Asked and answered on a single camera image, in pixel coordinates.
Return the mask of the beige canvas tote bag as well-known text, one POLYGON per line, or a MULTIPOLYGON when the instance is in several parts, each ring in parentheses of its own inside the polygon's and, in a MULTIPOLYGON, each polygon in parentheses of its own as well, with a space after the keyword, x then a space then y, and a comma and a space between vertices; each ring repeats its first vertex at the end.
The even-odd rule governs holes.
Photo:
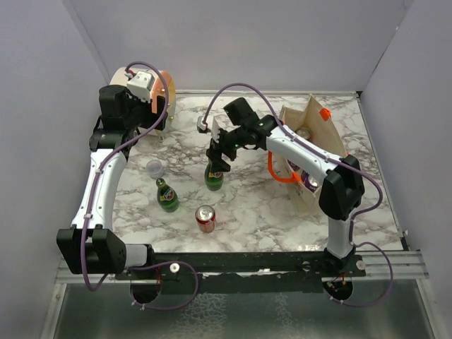
POLYGON ((347 157, 345 146, 330 111, 312 95, 302 110, 283 107, 279 120, 282 127, 275 127, 266 139, 269 158, 276 161, 280 173, 279 177, 275 173, 272 175, 286 184, 298 215, 318 214, 321 187, 315 192, 308 190, 302 183, 301 172, 313 171, 314 178, 321 184, 327 171, 337 167, 332 161, 347 157), (310 141, 295 133, 302 127, 311 130, 310 141))

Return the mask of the purple soda can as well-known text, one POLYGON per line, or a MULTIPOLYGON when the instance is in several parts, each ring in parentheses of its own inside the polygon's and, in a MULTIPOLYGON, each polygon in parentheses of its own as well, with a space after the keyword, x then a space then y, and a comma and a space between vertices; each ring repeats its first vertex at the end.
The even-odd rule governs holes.
POLYGON ((311 192, 315 192, 321 187, 321 184, 313 176, 311 176, 308 172, 304 170, 302 170, 300 177, 302 179, 302 183, 304 184, 304 186, 311 192))

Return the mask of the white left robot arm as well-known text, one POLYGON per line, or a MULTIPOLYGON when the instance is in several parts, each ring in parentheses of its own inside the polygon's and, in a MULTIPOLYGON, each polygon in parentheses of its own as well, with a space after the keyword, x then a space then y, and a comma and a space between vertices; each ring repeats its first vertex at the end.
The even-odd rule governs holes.
POLYGON ((56 243, 73 274, 120 274, 130 268, 151 277, 156 262, 145 244, 125 244, 112 231, 117 187, 138 139, 139 128, 163 130, 170 103, 167 94, 143 101, 122 85, 99 90, 101 114, 89 140, 90 172, 71 225, 57 232, 56 243))

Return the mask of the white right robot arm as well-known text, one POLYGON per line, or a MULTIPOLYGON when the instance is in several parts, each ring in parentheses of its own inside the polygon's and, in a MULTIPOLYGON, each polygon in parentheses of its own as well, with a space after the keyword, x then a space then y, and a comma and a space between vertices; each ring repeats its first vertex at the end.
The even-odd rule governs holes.
POLYGON ((326 271, 340 276, 350 267, 349 256, 355 251, 351 237, 351 214, 364 195, 359 161, 348 155, 330 153, 299 137, 274 114, 262 118, 240 97, 224 108, 234 129, 226 131, 202 116, 197 121, 200 133, 210 133, 206 155, 214 172, 229 172, 224 157, 234 160, 237 150, 262 149, 279 155, 307 172, 321 185, 319 207, 328 218, 328 242, 324 259, 326 271))

